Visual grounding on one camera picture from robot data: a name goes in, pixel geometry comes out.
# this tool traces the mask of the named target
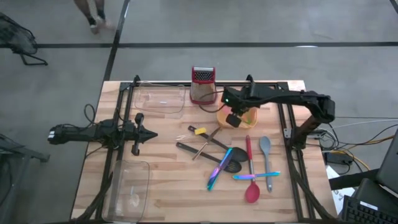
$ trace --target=white cable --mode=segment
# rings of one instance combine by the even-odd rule
[[[327,130],[327,129],[325,129],[325,128],[318,128],[318,129],[321,129],[321,130],[324,130],[324,131],[327,131],[329,134],[330,134],[330,136],[332,136],[333,137],[333,139],[334,139],[334,141],[333,141],[333,145],[332,145],[332,147],[333,148],[335,148],[335,147],[337,147],[338,146],[338,142],[337,142],[337,138],[336,138],[336,136],[331,132],[331,131],[329,131],[329,130]]]
[[[336,128],[343,128],[347,126],[353,126],[353,125],[359,125],[359,124],[369,124],[369,123],[378,123],[378,122],[388,122],[388,121],[398,121],[398,119],[388,119],[388,120],[377,120],[377,121],[365,121],[365,122],[359,122],[359,123],[353,123],[353,124],[345,124],[341,126],[334,127],[333,129],[328,129],[328,130],[334,130]]]

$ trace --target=red cheese grater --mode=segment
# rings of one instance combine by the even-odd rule
[[[217,99],[216,68],[192,67],[190,98],[192,103],[207,105]]]

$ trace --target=concrete floor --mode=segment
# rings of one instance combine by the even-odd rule
[[[106,2],[115,24],[123,0]],[[111,43],[91,35],[71,0],[0,0],[0,11],[29,28],[40,44]],[[138,0],[127,12],[121,42],[395,41],[398,14],[388,0]],[[60,123],[86,125],[83,107],[97,104],[110,49],[40,49],[48,67],[26,67],[0,49],[0,133],[51,154],[34,161],[21,189],[15,223],[68,220],[86,144],[47,143]],[[189,79],[192,65],[216,66],[219,80],[305,80],[329,94],[337,116],[396,116],[396,47],[269,49],[119,49],[111,80]],[[368,121],[336,119],[332,124]],[[341,141],[363,142],[397,121],[336,129]],[[394,128],[383,136],[394,133]],[[389,143],[353,153],[375,169]],[[346,167],[333,166],[338,172]],[[350,173],[358,172],[351,167]]]

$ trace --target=red spoon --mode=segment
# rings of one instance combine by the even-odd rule
[[[250,137],[249,136],[246,136],[246,147],[247,147],[247,150],[248,150],[250,174],[254,174],[253,159],[252,159],[252,154],[251,154],[251,143],[250,143]],[[259,199],[259,197],[260,197],[260,188],[259,188],[259,186],[257,186],[255,179],[251,179],[251,184],[246,189],[246,192],[244,193],[244,196],[246,198],[246,201],[249,202],[249,203],[254,203],[254,202],[256,202]]]

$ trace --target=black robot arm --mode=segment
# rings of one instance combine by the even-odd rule
[[[232,114],[227,116],[226,122],[235,128],[241,123],[239,117],[252,107],[260,108],[266,103],[305,106],[312,115],[301,126],[293,129],[290,137],[290,145],[302,149],[305,148],[308,134],[322,123],[330,123],[335,119],[335,102],[330,96],[314,91],[272,89],[253,81],[240,90],[225,86],[221,102],[231,108]]]
[[[106,119],[85,128],[59,124],[50,129],[47,140],[50,144],[65,144],[68,141],[100,142],[108,149],[117,149],[123,141],[135,141],[132,153],[138,156],[138,143],[156,137],[157,133],[147,130],[142,125],[144,122],[142,113],[138,113],[134,121],[137,127],[131,121],[118,126],[113,119]]]

